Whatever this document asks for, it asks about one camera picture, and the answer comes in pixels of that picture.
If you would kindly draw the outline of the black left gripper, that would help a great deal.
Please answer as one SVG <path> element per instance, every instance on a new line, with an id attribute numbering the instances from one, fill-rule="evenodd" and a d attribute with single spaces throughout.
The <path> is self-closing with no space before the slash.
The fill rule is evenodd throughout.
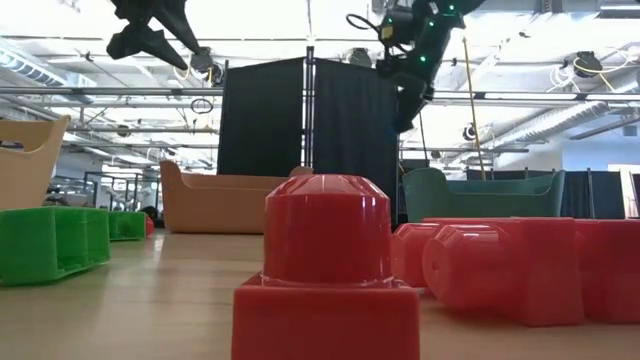
<path id="1" fill-rule="evenodd" d="M 200 52 L 201 47 L 186 17 L 186 0 L 110 1 L 115 6 L 118 18 L 130 22 L 148 22 L 155 17 L 189 50 Z M 165 38 L 164 31 L 152 30 L 148 25 L 128 24 L 111 37 L 106 51 L 114 60 L 144 52 L 181 70 L 188 68 L 184 59 Z"/>

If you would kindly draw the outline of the green two-stud plastic brick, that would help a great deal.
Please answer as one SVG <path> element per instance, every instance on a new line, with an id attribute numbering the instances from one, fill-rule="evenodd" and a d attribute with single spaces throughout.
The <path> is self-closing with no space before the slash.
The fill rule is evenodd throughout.
<path id="1" fill-rule="evenodd" d="M 109 239 L 135 241 L 146 237 L 146 214 L 143 212 L 113 211 L 108 215 Z"/>
<path id="2" fill-rule="evenodd" d="M 40 207 L 0 211 L 0 284 L 55 282 L 111 258 L 105 210 Z"/>

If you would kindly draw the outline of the black metal rack frame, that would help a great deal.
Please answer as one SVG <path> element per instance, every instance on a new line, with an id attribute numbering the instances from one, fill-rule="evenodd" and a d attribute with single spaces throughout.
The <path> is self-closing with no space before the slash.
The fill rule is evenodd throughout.
<path id="1" fill-rule="evenodd" d="M 162 209 L 160 178 L 142 171 L 86 172 L 82 190 L 89 204 L 110 211 L 140 211 L 146 207 Z"/>

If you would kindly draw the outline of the teal plastic bin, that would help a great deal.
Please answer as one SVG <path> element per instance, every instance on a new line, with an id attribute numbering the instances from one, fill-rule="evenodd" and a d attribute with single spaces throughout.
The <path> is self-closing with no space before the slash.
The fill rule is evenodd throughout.
<path id="1" fill-rule="evenodd" d="M 434 168 L 403 176 L 410 222 L 425 218 L 558 217 L 566 172 L 517 180 L 448 180 Z"/>

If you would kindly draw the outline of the black ceiling-hung device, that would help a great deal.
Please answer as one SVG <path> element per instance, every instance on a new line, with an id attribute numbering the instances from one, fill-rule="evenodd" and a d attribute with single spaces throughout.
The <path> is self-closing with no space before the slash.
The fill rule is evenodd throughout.
<path id="1" fill-rule="evenodd" d="M 352 65 L 371 68 L 373 61 L 369 55 L 367 48 L 356 47 L 353 48 L 347 56 L 347 62 Z"/>
<path id="2" fill-rule="evenodd" d="M 210 47 L 201 47 L 190 57 L 191 73 L 211 86 L 219 86 L 224 82 L 225 66 L 217 62 Z"/>
<path id="3" fill-rule="evenodd" d="M 605 68 L 593 51 L 580 51 L 573 60 L 574 74 L 580 78 L 593 78 L 614 72 L 616 67 Z"/>

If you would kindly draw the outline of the grey horizontal metal rail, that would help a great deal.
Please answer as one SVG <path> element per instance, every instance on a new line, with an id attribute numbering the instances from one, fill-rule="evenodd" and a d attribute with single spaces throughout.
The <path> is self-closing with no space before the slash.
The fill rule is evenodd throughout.
<path id="1" fill-rule="evenodd" d="M 223 88 L 0 87 L 0 95 L 86 96 L 218 96 Z M 506 101 L 640 101 L 640 93 L 474 92 L 478 100 Z"/>

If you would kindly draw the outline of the red four-stud plastic brick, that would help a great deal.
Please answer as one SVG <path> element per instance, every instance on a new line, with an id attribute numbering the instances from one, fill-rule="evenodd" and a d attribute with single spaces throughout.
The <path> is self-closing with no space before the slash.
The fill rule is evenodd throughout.
<path id="1" fill-rule="evenodd" d="M 452 311 L 640 324 L 640 220 L 426 218 L 396 230 L 391 261 Z"/>

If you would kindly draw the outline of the orange plastic bin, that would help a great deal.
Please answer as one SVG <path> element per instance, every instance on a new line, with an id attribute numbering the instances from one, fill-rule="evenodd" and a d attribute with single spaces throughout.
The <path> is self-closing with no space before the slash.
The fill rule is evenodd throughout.
<path id="1" fill-rule="evenodd" d="M 265 198 L 287 179 L 183 172 L 160 163 L 165 228 L 172 233 L 261 234 Z"/>

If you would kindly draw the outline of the yellow plastic bin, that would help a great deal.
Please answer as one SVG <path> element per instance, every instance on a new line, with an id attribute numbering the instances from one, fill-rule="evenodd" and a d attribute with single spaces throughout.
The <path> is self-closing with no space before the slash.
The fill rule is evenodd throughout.
<path id="1" fill-rule="evenodd" d="M 55 121 L 0 120 L 0 140 L 23 145 L 22 151 L 0 146 L 0 210 L 42 205 L 69 122 L 68 115 Z"/>

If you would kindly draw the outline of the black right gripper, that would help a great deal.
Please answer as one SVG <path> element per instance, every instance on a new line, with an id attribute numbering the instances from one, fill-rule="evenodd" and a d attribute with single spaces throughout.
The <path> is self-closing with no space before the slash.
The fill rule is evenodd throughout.
<path id="1" fill-rule="evenodd" d="M 376 64 L 382 78 L 396 79 L 403 87 L 397 93 L 394 130 L 414 128 L 413 119 L 433 100 L 434 80 L 454 29 L 464 29 L 463 0 L 413 0 L 410 6 L 397 3 L 387 9 L 377 27 L 384 55 Z M 390 41 L 380 40 L 380 28 L 392 26 Z"/>

